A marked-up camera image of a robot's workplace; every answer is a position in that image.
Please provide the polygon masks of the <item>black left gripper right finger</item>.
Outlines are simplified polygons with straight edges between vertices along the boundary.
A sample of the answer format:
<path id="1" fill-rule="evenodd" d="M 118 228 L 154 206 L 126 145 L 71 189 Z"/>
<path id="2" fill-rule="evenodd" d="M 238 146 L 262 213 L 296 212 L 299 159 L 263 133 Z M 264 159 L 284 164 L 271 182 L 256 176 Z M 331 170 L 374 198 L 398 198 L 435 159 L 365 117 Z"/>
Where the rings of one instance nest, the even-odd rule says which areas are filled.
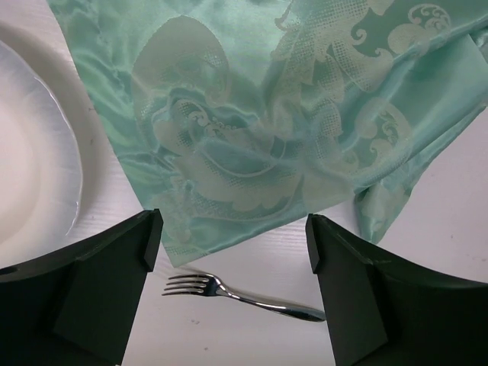
<path id="1" fill-rule="evenodd" d="M 422 267 L 311 214 L 307 248 L 337 365 L 485 365 L 487 285 Z"/>

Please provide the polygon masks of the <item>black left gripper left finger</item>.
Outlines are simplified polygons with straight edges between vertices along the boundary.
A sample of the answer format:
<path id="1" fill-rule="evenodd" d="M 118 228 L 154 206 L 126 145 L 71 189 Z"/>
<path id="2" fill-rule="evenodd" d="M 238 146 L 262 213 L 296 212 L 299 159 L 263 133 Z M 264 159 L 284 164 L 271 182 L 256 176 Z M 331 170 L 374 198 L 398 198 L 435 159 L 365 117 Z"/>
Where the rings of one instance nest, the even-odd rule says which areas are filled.
<path id="1" fill-rule="evenodd" d="M 120 365 L 163 228 L 159 210 L 1 270 L 3 365 Z"/>

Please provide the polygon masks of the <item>white ceramic bowl plate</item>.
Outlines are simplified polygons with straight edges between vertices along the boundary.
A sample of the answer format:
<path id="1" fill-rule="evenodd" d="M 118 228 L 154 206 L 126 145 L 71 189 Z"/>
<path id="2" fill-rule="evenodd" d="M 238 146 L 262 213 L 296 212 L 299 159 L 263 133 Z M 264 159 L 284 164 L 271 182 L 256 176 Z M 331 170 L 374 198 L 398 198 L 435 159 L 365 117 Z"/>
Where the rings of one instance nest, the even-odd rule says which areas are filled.
<path id="1" fill-rule="evenodd" d="M 1 265 L 121 221 L 117 165 L 65 43 L 1 25 Z"/>

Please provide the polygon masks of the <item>silver metal fork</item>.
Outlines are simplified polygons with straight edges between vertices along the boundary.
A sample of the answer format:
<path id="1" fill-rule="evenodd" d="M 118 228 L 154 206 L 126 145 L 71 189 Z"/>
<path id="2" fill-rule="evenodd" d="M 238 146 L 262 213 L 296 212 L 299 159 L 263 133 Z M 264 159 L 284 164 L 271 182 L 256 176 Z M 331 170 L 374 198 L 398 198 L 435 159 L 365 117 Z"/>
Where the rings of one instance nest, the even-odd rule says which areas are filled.
<path id="1" fill-rule="evenodd" d="M 267 298 L 255 294 L 247 294 L 232 289 L 214 274 L 190 273 L 179 274 L 168 278 L 162 296 L 200 296 L 225 297 L 240 303 L 251 305 L 283 316 L 308 321 L 324 323 L 326 315 L 323 310 L 290 303 L 285 300 Z"/>

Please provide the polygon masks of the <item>green patterned satin placemat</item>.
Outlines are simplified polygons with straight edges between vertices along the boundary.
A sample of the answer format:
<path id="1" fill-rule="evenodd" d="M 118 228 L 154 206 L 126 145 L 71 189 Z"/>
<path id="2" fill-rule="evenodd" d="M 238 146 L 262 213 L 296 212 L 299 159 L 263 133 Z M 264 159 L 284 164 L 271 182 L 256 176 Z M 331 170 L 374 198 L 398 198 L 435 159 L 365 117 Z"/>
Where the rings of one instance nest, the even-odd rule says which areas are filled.
<path id="1" fill-rule="evenodd" d="M 174 266 L 345 201 L 378 243 L 487 104 L 485 1 L 51 1 Z"/>

